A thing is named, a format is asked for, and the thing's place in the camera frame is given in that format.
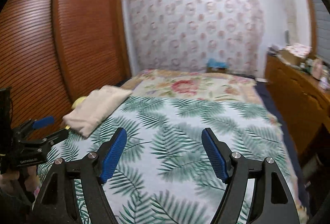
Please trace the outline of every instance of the dark blue sheet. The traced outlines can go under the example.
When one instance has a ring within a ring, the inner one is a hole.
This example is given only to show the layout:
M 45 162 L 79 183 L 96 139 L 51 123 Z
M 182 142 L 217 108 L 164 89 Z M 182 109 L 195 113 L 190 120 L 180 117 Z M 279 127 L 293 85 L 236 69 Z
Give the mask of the dark blue sheet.
M 262 82 L 257 82 L 257 85 L 255 86 L 256 91 L 258 92 L 259 96 L 261 97 L 262 101 L 265 104 L 266 109 L 273 115 L 275 115 L 279 121 L 279 123 L 282 125 L 281 129 L 283 131 L 283 139 L 285 146 L 288 150 L 289 157 L 291 159 L 291 163 L 293 165 L 293 169 L 296 173 L 296 176 L 298 177 L 298 189 L 299 189 L 299 199 L 304 207 L 307 208 L 307 213 L 309 214 L 310 208 L 309 208 L 309 199 L 308 194 L 304 186 L 304 177 L 303 172 L 301 170 L 301 167 L 299 165 L 297 152 L 295 149 L 294 142 L 289 134 L 288 127 L 286 126 L 285 121 L 283 120 L 282 115 L 276 108 L 274 101 L 268 92 L 266 85 Z

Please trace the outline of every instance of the wooden wardrobe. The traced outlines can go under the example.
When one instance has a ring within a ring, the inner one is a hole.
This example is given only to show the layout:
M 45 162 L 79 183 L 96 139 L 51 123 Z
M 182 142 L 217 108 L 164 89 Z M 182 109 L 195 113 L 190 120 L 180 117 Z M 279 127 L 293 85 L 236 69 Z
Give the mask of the wooden wardrobe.
M 131 76 L 120 0 L 8 0 L 0 13 L 0 88 L 12 87 L 12 128 L 54 116 L 80 96 Z

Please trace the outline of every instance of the yellow object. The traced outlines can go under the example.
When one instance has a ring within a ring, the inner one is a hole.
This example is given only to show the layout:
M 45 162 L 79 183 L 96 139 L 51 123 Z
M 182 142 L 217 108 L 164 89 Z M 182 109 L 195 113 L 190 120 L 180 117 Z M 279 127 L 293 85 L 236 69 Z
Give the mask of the yellow object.
M 85 100 L 86 97 L 80 97 L 78 98 L 72 105 L 72 109 L 75 109 L 81 102 L 83 102 Z

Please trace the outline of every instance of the blue gripper pad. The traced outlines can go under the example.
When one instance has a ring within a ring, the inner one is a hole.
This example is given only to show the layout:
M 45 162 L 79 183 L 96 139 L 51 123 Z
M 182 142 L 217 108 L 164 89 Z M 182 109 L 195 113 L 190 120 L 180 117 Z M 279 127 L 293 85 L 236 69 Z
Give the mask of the blue gripper pad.
M 221 179 L 222 182 L 226 182 L 226 180 L 229 178 L 229 175 L 227 173 L 225 160 L 219 152 L 211 136 L 205 129 L 202 131 L 202 144 L 217 178 Z
M 107 156 L 102 163 L 102 173 L 100 176 L 101 183 L 104 184 L 108 179 L 112 178 L 113 173 L 117 167 L 121 154 L 125 148 L 127 142 L 127 133 L 125 129 L 122 129 L 116 140 L 112 144 Z
M 54 124 L 54 117 L 53 116 L 48 116 L 45 117 L 43 119 L 34 121 L 32 128 L 33 129 L 40 129 L 40 128 L 44 128 L 48 125 Z

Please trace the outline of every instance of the bedspread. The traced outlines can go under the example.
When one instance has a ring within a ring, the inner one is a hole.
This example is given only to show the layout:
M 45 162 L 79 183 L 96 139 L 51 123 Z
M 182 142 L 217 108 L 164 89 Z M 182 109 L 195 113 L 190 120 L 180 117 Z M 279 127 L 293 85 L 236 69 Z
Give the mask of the bedspread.
M 127 144 L 113 178 L 103 185 L 119 223 L 210 223 L 225 185 L 217 179 L 201 143 L 210 127 L 232 151 L 246 158 L 275 159 L 295 201 L 297 179 L 282 131 L 257 104 L 129 97 L 84 140 L 70 133 L 38 167 L 41 181 L 54 160 L 80 159 L 110 140 L 118 127 Z M 79 180 L 76 194 L 83 223 L 90 223 Z M 250 179 L 238 223 L 245 223 L 253 192 Z
M 253 79 L 230 74 L 145 70 L 127 81 L 122 88 L 131 89 L 134 96 L 140 97 L 263 104 L 254 86 Z

